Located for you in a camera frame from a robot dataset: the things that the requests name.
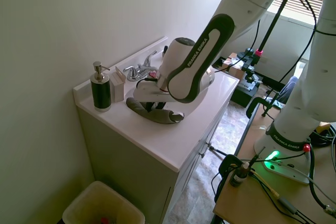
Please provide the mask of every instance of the trash can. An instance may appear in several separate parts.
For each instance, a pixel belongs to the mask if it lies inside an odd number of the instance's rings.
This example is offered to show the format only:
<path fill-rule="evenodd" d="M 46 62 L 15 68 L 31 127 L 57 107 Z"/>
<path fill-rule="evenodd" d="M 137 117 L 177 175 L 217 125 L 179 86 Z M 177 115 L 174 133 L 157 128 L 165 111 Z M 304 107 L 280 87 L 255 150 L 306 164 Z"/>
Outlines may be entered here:
<path fill-rule="evenodd" d="M 102 182 L 89 185 L 63 213 L 65 224 L 144 224 L 143 213 Z"/>

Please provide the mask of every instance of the window blinds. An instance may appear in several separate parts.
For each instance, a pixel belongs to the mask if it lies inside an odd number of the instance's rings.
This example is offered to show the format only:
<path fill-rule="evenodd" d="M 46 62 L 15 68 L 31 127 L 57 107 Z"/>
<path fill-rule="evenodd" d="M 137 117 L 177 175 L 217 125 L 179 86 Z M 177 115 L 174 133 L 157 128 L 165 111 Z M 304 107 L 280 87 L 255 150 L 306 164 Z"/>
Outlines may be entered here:
<path fill-rule="evenodd" d="M 279 7 L 282 1 L 283 0 L 274 0 L 272 5 Z M 319 18 L 323 0 L 308 0 L 308 1 L 315 12 L 316 18 Z M 301 3 L 301 1 L 299 0 L 288 0 L 288 2 L 286 3 L 285 9 L 288 9 L 288 10 L 291 10 L 297 13 L 305 14 L 310 17 L 313 16 L 311 11 L 309 9 L 306 9 Z"/>

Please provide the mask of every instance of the white wall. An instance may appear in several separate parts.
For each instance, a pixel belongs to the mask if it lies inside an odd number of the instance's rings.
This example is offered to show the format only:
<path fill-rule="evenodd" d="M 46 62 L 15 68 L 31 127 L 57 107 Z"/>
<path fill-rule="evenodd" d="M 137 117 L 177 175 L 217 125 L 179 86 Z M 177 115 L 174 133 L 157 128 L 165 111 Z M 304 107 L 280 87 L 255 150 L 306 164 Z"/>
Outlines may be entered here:
<path fill-rule="evenodd" d="M 267 12 L 260 22 L 259 34 L 254 50 L 256 50 L 264 38 L 274 14 Z M 273 32 L 271 33 L 265 47 L 264 54 L 259 63 L 255 65 L 256 72 L 279 81 L 281 77 L 293 66 L 306 47 L 312 28 L 310 25 L 305 26 L 301 22 L 293 22 L 289 18 L 282 17 L 278 20 Z M 255 25 L 250 31 L 239 37 L 238 39 L 225 46 L 222 56 L 226 58 L 231 52 L 242 52 L 245 48 L 252 45 L 257 31 Z M 304 59 L 309 59 L 310 47 L 304 54 Z M 294 74 L 288 74 L 282 83 L 286 84 L 289 78 Z"/>
<path fill-rule="evenodd" d="M 71 89 L 220 0 L 0 0 L 0 223 L 55 223 L 92 180 Z"/>

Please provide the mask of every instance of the gray cloth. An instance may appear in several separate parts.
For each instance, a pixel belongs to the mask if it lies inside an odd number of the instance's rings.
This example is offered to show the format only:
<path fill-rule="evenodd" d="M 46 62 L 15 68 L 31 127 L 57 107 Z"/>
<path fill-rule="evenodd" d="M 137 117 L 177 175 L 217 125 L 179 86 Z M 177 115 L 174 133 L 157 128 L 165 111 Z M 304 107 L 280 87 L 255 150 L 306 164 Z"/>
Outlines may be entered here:
<path fill-rule="evenodd" d="M 144 105 L 135 100 L 133 97 L 126 99 L 126 105 L 137 114 L 156 123 L 172 124 L 178 123 L 184 119 L 184 115 L 175 114 L 171 110 L 153 109 L 152 111 L 148 112 L 144 108 Z"/>
<path fill-rule="evenodd" d="M 277 97 L 277 100 L 283 104 L 286 104 L 288 101 L 288 98 L 290 94 L 292 93 L 295 84 L 298 82 L 298 78 L 295 76 L 292 76 L 288 83 L 284 86 L 284 88 L 280 91 L 279 96 Z"/>

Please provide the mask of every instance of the green led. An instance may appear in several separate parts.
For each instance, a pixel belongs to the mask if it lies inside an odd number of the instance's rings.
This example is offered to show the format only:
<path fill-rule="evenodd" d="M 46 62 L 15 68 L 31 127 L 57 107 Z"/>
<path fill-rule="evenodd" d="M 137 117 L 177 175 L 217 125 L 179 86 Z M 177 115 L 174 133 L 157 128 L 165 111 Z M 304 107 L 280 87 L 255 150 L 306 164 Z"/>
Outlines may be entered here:
<path fill-rule="evenodd" d="M 268 157 L 265 158 L 265 160 L 271 160 L 274 157 L 278 156 L 280 152 L 278 151 L 273 151 Z"/>

